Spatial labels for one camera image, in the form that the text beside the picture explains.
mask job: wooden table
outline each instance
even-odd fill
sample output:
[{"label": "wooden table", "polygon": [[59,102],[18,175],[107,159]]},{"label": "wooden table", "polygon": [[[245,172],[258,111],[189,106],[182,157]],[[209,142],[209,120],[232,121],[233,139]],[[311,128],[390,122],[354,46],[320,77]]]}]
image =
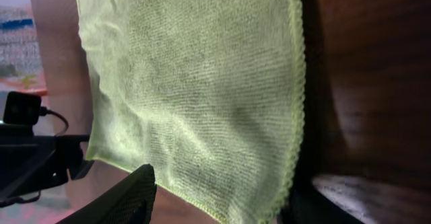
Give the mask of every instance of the wooden table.
[{"label": "wooden table", "polygon": [[[51,108],[70,120],[68,133],[90,133],[92,101],[76,2],[32,4]],[[302,170],[310,176],[329,174],[315,178],[315,184],[326,195],[337,195],[340,204],[352,199],[364,204],[366,221],[431,222],[431,0],[303,4],[307,76]],[[126,175],[97,162],[86,178],[67,185],[73,208],[83,207]],[[381,204],[385,199],[389,203]],[[163,190],[153,216],[177,223],[213,221]]]}]

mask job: towel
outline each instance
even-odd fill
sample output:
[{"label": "towel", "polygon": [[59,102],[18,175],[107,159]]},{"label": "towel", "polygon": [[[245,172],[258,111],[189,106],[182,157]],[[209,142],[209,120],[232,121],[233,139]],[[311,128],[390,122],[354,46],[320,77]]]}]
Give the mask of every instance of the towel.
[{"label": "towel", "polygon": [[94,119],[87,159],[221,223],[286,203],[304,124],[300,0],[77,0]]}]

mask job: cleaning cloth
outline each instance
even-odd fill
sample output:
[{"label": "cleaning cloth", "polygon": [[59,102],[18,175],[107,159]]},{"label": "cleaning cloth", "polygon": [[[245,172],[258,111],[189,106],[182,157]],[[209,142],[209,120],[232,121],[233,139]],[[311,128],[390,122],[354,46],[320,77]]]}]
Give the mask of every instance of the cleaning cloth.
[{"label": "cleaning cloth", "polygon": [[222,223],[286,203],[304,124],[300,0],[77,0],[94,120],[87,159]]}]

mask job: brown table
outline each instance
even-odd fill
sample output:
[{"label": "brown table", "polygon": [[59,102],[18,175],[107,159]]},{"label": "brown table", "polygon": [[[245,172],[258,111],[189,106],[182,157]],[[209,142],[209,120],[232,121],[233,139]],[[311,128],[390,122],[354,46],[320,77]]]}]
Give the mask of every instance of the brown table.
[{"label": "brown table", "polygon": [[[69,119],[69,134],[88,134],[92,101],[76,2],[32,4],[51,108]],[[380,222],[431,222],[431,0],[303,4],[306,171],[329,174],[315,183],[337,195],[339,204],[364,204],[364,211],[350,210],[356,214]],[[73,208],[126,175],[96,162],[86,178],[67,185]],[[211,221],[163,190],[153,215],[155,221]]]}]

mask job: ribbed fabric texture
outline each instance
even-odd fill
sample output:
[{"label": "ribbed fabric texture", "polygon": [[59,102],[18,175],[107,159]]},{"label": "ribbed fabric texture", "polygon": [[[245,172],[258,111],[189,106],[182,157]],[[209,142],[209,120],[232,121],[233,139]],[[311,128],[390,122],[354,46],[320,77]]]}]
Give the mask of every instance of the ribbed fabric texture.
[{"label": "ribbed fabric texture", "polygon": [[302,140],[300,0],[77,0],[94,121],[88,159],[222,223],[271,220]]}]

